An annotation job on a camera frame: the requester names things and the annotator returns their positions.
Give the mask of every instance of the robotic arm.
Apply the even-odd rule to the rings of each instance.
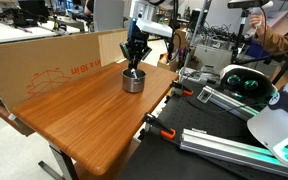
[[[147,46],[149,34],[163,37],[172,37],[174,29],[168,25],[158,24],[152,21],[155,7],[172,9],[174,4],[183,3],[184,0],[133,0],[131,4],[130,27],[127,42],[120,44],[124,57],[129,61],[129,69],[137,69],[137,65],[152,51]]]

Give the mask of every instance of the person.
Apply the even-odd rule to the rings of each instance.
[[[86,0],[84,14],[90,16],[94,12],[94,0]]]
[[[272,28],[265,26],[265,18],[263,15],[251,15],[249,25],[255,29],[255,24],[261,22],[261,25],[257,27],[254,38],[259,42],[262,47],[269,53],[288,52],[288,36],[282,36],[273,31]],[[279,72],[278,67],[272,78]],[[284,73],[281,79],[275,85],[280,89],[288,82],[288,71]]]

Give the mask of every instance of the clamp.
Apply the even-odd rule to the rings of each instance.
[[[172,128],[167,127],[161,120],[159,120],[157,117],[150,113],[145,113],[143,119],[143,122],[146,122],[146,124],[152,125],[158,129],[160,129],[160,134],[167,138],[167,139],[174,139],[176,131]]]
[[[189,88],[187,88],[186,86],[184,86],[183,84],[177,82],[177,81],[172,81],[172,83],[170,84],[171,88],[175,88],[175,89],[180,89],[182,90],[182,93],[188,96],[192,96],[193,95],[193,91],[190,90]]]

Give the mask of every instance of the metal cylinder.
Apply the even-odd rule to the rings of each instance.
[[[123,89],[130,93],[141,92],[145,84],[145,72],[143,70],[135,70],[136,77],[130,69],[123,70]]]

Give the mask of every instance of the person's hand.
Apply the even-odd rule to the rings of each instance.
[[[250,26],[255,29],[256,28],[255,24],[258,24],[258,23],[261,23],[261,25],[257,27],[256,34],[258,36],[262,36],[264,34],[265,28],[266,28],[264,16],[262,14],[261,15],[255,15],[255,14],[251,15],[251,19],[249,22]]]

